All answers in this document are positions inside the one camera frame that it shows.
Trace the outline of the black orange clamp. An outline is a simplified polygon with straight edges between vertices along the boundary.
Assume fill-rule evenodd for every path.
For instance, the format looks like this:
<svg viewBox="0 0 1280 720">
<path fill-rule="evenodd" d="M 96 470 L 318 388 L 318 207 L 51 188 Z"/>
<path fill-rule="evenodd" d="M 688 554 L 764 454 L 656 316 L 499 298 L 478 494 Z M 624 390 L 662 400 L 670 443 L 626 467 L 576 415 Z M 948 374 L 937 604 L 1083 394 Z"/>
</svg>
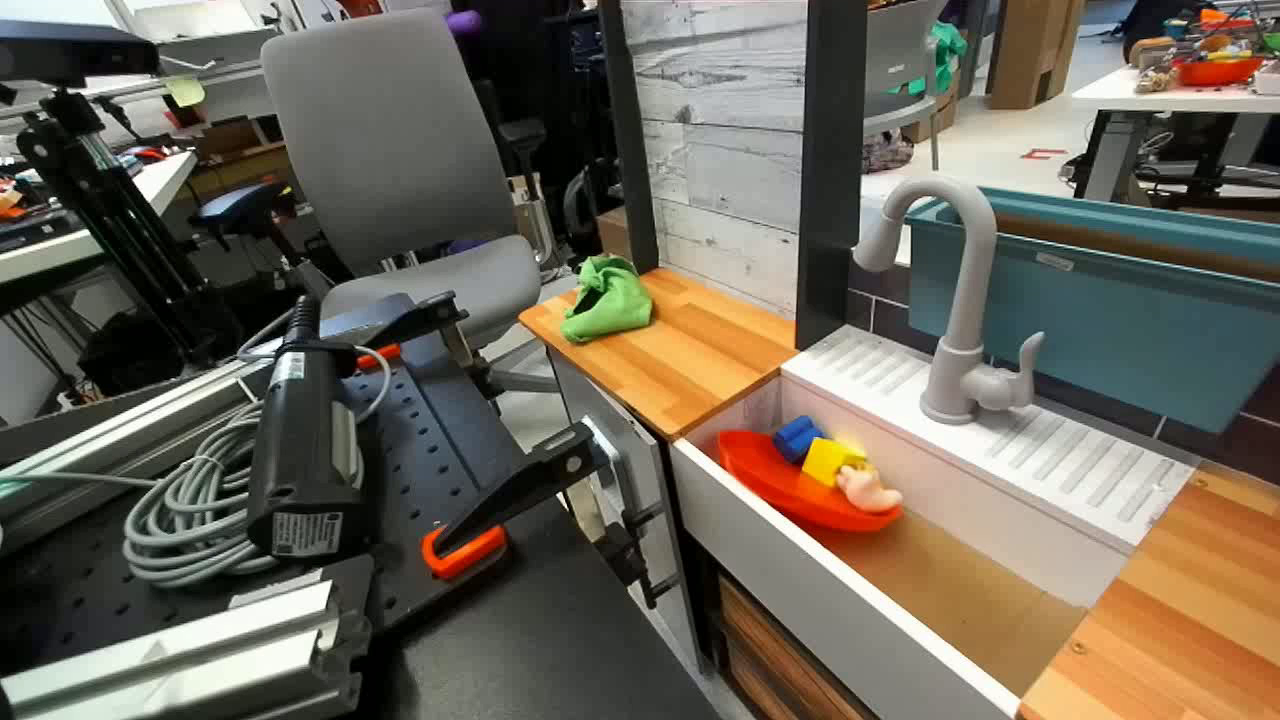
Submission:
<svg viewBox="0 0 1280 720">
<path fill-rule="evenodd" d="M 565 430 L 534 443 L 507 479 L 485 486 L 450 520 L 430 529 L 421 538 L 423 567 L 435 579 L 468 574 L 472 567 L 507 546 L 505 525 L 513 515 L 551 500 L 593 467 L 593 430 L 584 423 L 567 423 Z"/>
</svg>

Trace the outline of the white sink basin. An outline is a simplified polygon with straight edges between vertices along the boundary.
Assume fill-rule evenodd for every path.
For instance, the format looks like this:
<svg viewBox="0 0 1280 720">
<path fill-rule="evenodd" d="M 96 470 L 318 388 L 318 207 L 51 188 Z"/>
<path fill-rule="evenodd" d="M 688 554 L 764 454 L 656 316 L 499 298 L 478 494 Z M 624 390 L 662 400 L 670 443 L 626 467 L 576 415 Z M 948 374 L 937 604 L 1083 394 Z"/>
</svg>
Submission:
<svg viewBox="0 0 1280 720">
<path fill-rule="evenodd" d="M 937 423 L 929 354 L 840 326 L 670 443 L 685 530 L 883 720 L 1008 720 L 1194 460 L 1032 403 Z M 867 446 L 903 515 L 815 530 L 744 486 L 724 430 L 794 415 Z"/>
</svg>

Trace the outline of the black vertical frame post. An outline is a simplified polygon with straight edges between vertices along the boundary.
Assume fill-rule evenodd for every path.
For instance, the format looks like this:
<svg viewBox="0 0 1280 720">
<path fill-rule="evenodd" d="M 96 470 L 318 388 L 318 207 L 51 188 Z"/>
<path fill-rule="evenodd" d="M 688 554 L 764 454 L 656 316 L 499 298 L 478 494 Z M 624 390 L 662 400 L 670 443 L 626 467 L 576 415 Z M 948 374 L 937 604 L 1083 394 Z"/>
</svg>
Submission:
<svg viewBox="0 0 1280 720">
<path fill-rule="evenodd" d="M 858 228 L 864 0 L 809 0 L 794 342 L 845 325 L 848 245 Z"/>
</svg>

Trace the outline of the grey sink faucet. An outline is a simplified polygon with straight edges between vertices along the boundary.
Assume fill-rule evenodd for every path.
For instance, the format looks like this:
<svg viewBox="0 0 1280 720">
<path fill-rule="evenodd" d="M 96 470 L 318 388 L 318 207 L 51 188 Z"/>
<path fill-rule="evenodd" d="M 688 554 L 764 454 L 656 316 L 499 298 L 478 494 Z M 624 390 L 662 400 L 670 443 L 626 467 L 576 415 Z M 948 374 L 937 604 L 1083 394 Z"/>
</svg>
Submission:
<svg viewBox="0 0 1280 720">
<path fill-rule="evenodd" d="M 901 253 L 901 222 L 917 201 L 942 201 L 963 228 L 956 286 L 942 337 L 933 350 L 933 373 L 919 390 L 919 410 L 941 423 L 968 423 L 977 410 L 1015 410 L 1037 394 L 1037 359 L 1042 332 L 1020 342 L 1020 367 L 990 367 L 982 359 L 987 285 L 994 267 L 994 210 L 973 181 L 911 175 L 901 181 L 871 234 L 850 245 L 864 272 L 889 272 Z"/>
</svg>

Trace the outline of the teal plastic bin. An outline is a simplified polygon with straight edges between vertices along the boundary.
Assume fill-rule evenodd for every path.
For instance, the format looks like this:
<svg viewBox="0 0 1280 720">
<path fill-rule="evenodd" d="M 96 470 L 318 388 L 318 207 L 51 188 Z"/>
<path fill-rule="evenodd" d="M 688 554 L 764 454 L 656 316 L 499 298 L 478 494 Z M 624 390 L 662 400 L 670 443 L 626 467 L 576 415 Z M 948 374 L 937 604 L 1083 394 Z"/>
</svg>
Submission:
<svg viewBox="0 0 1280 720">
<path fill-rule="evenodd" d="M 987 188 L 994 265 L 982 350 L 1225 430 L 1280 362 L 1280 228 Z"/>
</svg>

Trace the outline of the green cloth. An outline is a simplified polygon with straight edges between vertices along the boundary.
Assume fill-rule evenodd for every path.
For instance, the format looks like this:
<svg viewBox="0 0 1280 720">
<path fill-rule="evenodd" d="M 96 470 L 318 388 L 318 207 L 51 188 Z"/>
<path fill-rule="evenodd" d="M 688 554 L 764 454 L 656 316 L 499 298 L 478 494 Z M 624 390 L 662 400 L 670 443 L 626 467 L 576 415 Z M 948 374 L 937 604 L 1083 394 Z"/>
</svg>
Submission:
<svg viewBox="0 0 1280 720">
<path fill-rule="evenodd" d="M 565 310 L 559 332 L 570 342 L 632 332 L 653 325 L 653 297 L 636 267 L 618 256 L 589 256 L 576 274 L 576 304 Z"/>
</svg>

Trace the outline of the pink toy figure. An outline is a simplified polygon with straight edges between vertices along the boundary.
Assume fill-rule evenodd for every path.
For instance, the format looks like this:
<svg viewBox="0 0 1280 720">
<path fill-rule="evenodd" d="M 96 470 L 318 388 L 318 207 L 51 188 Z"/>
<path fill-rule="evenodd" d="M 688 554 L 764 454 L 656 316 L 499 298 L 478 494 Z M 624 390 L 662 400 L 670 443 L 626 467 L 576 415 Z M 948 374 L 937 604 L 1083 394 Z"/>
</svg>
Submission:
<svg viewBox="0 0 1280 720">
<path fill-rule="evenodd" d="M 901 492 L 875 467 L 840 467 L 840 492 L 858 512 L 891 512 L 901 503 Z"/>
</svg>

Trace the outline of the blue toy block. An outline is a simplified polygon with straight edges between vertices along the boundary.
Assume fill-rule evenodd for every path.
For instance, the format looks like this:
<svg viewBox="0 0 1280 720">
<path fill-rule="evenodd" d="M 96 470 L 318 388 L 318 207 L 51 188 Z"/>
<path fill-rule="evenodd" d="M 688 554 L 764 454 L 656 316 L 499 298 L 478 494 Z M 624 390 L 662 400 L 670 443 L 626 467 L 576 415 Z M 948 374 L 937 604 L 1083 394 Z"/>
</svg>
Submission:
<svg viewBox="0 0 1280 720">
<path fill-rule="evenodd" d="M 794 415 L 788 423 L 778 423 L 771 430 L 771 443 L 790 460 L 798 465 L 809 454 L 809 443 L 819 439 L 819 423 L 811 415 Z"/>
</svg>

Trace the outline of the yellow toy block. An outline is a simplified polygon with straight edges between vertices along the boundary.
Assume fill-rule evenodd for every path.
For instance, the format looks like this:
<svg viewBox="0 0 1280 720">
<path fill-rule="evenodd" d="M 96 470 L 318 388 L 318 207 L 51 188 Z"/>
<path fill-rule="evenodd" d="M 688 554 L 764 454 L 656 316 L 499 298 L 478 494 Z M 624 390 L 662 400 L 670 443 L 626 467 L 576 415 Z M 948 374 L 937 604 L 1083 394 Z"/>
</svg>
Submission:
<svg viewBox="0 0 1280 720">
<path fill-rule="evenodd" d="M 854 439 L 815 437 L 803 453 L 798 470 L 825 486 L 835 486 L 845 467 L 864 467 L 864 465 L 867 465 L 867 453 Z"/>
</svg>

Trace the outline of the grey office chair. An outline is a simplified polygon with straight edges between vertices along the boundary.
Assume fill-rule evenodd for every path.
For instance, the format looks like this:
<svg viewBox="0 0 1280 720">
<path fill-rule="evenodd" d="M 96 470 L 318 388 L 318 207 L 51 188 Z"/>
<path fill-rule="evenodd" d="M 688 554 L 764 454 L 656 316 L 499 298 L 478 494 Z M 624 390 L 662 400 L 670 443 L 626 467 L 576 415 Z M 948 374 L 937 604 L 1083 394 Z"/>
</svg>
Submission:
<svg viewBox="0 0 1280 720">
<path fill-rule="evenodd" d="M 438 13 L 270 35 L 261 77 L 298 195 L 342 265 L 323 318 L 450 298 L 472 349 L 540 298 L 505 161 Z"/>
</svg>

